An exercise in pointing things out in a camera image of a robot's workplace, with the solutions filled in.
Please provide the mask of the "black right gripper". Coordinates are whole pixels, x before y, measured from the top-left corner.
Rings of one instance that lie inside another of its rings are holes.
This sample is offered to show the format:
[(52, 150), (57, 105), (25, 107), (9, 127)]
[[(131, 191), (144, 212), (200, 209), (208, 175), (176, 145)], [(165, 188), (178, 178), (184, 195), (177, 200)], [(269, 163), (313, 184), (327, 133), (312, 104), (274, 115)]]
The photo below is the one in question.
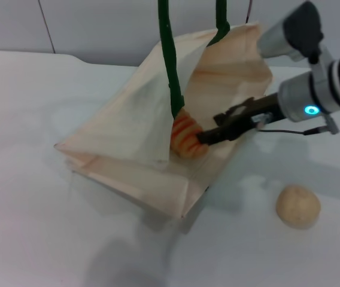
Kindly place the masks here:
[[(240, 115), (247, 109), (248, 118), (225, 123), (229, 118)], [(235, 141), (257, 124), (273, 123), (281, 120), (281, 108), (278, 104), (277, 93), (255, 99), (250, 97), (242, 103), (230, 107), (227, 111), (213, 116), (216, 127), (200, 132), (197, 139), (201, 144), (214, 145), (224, 141)]]

